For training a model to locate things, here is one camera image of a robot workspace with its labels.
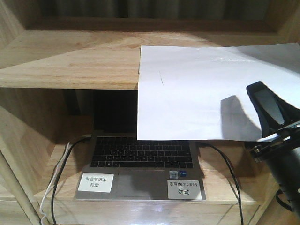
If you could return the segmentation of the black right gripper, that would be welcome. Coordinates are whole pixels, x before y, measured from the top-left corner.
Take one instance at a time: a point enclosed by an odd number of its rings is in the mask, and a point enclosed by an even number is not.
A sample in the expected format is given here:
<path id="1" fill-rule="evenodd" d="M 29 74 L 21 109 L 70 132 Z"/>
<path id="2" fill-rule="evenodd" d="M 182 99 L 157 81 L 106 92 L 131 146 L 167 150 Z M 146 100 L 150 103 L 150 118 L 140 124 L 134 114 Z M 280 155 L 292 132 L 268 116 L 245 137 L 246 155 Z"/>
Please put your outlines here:
<path id="1" fill-rule="evenodd" d="M 245 148 L 256 162 L 283 157 L 300 147 L 300 110 L 287 103 L 263 82 L 246 87 L 261 125 L 262 137 L 277 134 L 271 141 L 245 142 Z"/>

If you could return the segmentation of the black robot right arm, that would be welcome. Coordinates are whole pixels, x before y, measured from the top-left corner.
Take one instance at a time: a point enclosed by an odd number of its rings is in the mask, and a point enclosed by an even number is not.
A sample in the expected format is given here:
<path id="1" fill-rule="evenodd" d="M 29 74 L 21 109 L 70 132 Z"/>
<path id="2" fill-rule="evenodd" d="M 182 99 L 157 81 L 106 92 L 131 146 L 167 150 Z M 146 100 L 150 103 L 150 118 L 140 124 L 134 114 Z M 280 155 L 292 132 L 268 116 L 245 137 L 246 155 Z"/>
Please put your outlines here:
<path id="1" fill-rule="evenodd" d="M 265 162 L 279 184 L 277 202 L 297 216 L 300 214 L 300 111 L 287 103 L 264 83 L 246 87 L 257 112 L 262 141 L 246 142 L 245 146 L 256 162 Z"/>

